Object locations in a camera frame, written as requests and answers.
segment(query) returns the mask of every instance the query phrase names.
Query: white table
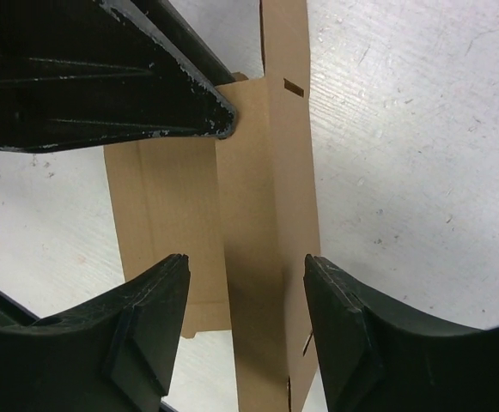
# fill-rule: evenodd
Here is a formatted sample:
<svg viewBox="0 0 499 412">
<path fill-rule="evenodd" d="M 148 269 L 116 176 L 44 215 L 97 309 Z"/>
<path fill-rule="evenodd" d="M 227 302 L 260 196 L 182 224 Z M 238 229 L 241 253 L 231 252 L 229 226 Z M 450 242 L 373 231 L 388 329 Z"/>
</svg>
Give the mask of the white table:
<svg viewBox="0 0 499 412">
<path fill-rule="evenodd" d="M 308 1 L 323 254 L 418 309 L 499 324 L 499 1 Z M 262 73 L 257 0 L 174 3 L 232 71 Z M 122 281 L 101 148 L 0 153 L 0 289 L 46 316 Z M 181 341 L 168 401 L 236 410 L 228 332 Z"/>
</svg>

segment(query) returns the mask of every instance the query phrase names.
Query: folded cardboard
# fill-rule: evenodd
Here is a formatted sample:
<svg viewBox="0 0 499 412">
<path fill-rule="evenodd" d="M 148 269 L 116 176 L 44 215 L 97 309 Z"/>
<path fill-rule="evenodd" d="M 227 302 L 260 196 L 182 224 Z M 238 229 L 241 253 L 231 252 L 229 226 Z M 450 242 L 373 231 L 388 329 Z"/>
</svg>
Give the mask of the folded cardboard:
<svg viewBox="0 0 499 412">
<path fill-rule="evenodd" d="M 300 412 L 317 360 L 302 283 L 319 254 L 305 0 L 262 0 L 265 77 L 219 87 L 238 110 L 217 141 L 105 148 L 126 279 L 190 257 L 183 336 L 232 329 L 241 412 Z"/>
</svg>

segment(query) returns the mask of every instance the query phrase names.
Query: cardboard box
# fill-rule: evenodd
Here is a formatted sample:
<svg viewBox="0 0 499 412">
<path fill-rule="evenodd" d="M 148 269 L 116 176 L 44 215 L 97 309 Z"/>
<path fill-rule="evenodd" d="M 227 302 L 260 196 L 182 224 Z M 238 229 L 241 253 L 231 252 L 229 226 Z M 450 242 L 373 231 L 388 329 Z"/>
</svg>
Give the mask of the cardboard box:
<svg viewBox="0 0 499 412">
<path fill-rule="evenodd" d="M 262 0 L 265 77 L 219 87 L 228 139 L 105 148 L 125 278 L 190 257 L 183 336 L 232 329 L 241 412 L 300 412 L 317 359 L 302 277 L 319 255 L 305 0 Z"/>
</svg>

